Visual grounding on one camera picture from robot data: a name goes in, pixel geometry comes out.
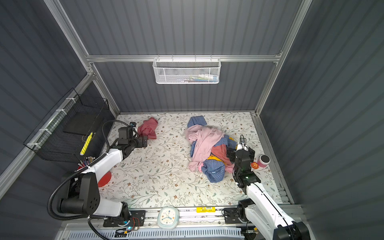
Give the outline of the dark pink red cloth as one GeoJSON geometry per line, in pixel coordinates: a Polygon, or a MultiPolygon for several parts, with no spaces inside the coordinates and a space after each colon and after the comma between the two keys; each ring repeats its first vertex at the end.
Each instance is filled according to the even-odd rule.
{"type": "Polygon", "coordinates": [[[150,140],[156,140],[156,128],[158,126],[158,121],[155,118],[150,118],[143,122],[138,128],[139,136],[146,136],[150,140]]]}

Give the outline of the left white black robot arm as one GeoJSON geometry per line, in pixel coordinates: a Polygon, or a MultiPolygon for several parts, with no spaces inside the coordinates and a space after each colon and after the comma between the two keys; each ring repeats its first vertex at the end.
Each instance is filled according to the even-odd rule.
{"type": "Polygon", "coordinates": [[[147,137],[139,136],[137,124],[130,122],[118,129],[118,137],[109,144],[105,153],[87,166],[65,177],[56,191],[57,212],[74,217],[110,217],[127,226],[132,222],[129,207],[123,202],[103,200],[98,183],[134,149],[145,148],[147,137]]]}

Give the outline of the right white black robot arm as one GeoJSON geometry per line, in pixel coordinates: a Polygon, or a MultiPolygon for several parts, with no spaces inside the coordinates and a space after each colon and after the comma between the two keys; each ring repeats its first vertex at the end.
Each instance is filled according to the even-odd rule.
{"type": "Polygon", "coordinates": [[[310,231],[303,222],[297,222],[273,200],[260,178],[251,170],[255,151],[238,145],[229,150],[234,164],[233,178],[247,198],[235,208],[224,208],[226,224],[252,223],[266,240],[309,240],[310,231]]]}

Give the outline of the salmon red cloth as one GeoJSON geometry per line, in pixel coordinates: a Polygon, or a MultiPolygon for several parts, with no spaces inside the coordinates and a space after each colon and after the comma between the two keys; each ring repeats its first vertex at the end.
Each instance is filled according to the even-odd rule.
{"type": "Polygon", "coordinates": [[[226,145],[220,145],[220,146],[212,147],[211,153],[216,158],[218,158],[219,160],[224,162],[226,172],[233,173],[234,164],[231,163],[230,159],[227,157],[227,146],[226,145]]]}

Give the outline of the blue checkered cloth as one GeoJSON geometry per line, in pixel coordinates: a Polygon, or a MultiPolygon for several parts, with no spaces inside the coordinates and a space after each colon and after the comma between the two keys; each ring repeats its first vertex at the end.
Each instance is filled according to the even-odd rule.
{"type": "MultiPolygon", "coordinates": [[[[187,128],[190,128],[194,125],[201,125],[204,127],[209,127],[203,116],[191,117],[189,122],[188,122],[187,128]]],[[[193,142],[191,144],[191,151],[190,151],[191,160],[192,160],[192,156],[194,154],[195,144],[196,144],[195,142],[193,142]]],[[[220,145],[226,145],[227,149],[236,149],[236,147],[237,147],[237,143],[235,142],[235,140],[226,134],[224,135],[224,137],[219,142],[217,142],[214,145],[214,147],[220,146],[220,145]]],[[[215,160],[205,160],[199,166],[197,171],[206,175],[206,177],[208,178],[208,180],[211,183],[218,183],[218,182],[222,181],[224,179],[224,176],[226,173],[224,162],[219,162],[219,161],[215,161],[215,160]]]]}

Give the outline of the yellow cloth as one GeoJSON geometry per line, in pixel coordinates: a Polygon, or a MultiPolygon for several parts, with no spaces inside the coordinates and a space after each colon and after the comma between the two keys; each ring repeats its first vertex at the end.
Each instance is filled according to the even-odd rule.
{"type": "Polygon", "coordinates": [[[214,155],[210,155],[207,160],[215,160],[215,161],[219,161],[219,162],[223,162],[223,160],[221,160],[220,158],[218,158],[217,156],[214,156],[214,155]]]}

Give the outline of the light pink cloth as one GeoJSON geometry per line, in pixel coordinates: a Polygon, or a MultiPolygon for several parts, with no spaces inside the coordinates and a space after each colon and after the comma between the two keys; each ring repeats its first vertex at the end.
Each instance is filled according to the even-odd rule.
{"type": "Polygon", "coordinates": [[[225,133],[210,127],[194,125],[187,128],[185,136],[187,141],[192,144],[195,142],[194,154],[188,164],[191,172],[195,172],[199,166],[210,156],[212,148],[219,142],[225,133]]]}

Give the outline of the pink white cup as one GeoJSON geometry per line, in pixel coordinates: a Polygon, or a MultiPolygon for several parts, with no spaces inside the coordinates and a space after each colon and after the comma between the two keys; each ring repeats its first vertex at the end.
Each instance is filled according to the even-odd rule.
{"type": "Polygon", "coordinates": [[[266,168],[271,162],[271,159],[267,155],[260,155],[257,164],[260,168],[266,168]]]}

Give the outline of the floral table mat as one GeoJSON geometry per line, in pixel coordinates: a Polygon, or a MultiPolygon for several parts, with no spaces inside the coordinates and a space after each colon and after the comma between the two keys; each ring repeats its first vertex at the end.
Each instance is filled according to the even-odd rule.
{"type": "Polygon", "coordinates": [[[111,169],[111,180],[99,189],[101,197],[131,208],[229,206],[244,199],[232,174],[211,183],[203,173],[188,169],[191,145],[185,130],[191,117],[191,113],[119,115],[108,132],[110,142],[124,124],[141,125],[150,118],[158,121],[157,138],[111,169]]]}

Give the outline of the yellow marker in black basket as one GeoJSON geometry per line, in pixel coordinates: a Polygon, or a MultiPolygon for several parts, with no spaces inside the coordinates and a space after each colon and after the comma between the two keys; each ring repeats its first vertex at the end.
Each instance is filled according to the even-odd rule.
{"type": "Polygon", "coordinates": [[[84,155],[85,155],[85,153],[86,153],[86,151],[87,151],[87,149],[88,149],[88,147],[89,147],[89,145],[90,145],[90,142],[91,142],[93,136],[94,136],[94,133],[93,133],[93,132],[91,132],[91,133],[88,135],[88,137],[87,137],[87,139],[86,139],[86,141],[85,141],[85,143],[84,143],[84,145],[83,145],[83,147],[82,147],[82,149],[81,149],[81,151],[80,151],[80,156],[84,156],[84,155]]]}

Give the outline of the red round holder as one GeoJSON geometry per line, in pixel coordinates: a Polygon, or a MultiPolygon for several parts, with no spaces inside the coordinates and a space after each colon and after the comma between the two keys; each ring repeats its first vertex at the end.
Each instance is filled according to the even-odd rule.
{"type": "Polygon", "coordinates": [[[104,187],[105,185],[107,185],[110,180],[112,178],[112,173],[110,171],[108,171],[99,181],[98,181],[98,187],[101,188],[101,187],[104,187]]]}

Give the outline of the white round clock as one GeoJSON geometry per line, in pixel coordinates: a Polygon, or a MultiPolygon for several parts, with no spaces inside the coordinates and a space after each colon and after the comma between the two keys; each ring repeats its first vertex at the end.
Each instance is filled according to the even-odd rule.
{"type": "Polygon", "coordinates": [[[159,211],[157,225],[159,228],[173,230],[179,223],[180,212],[174,207],[164,207],[159,211]]]}

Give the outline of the yellow label on rail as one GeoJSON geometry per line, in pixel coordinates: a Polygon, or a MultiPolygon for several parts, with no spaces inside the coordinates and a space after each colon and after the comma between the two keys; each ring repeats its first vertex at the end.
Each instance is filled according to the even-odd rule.
{"type": "Polygon", "coordinates": [[[216,208],[215,207],[197,207],[196,211],[197,213],[215,213],[216,208]]]}

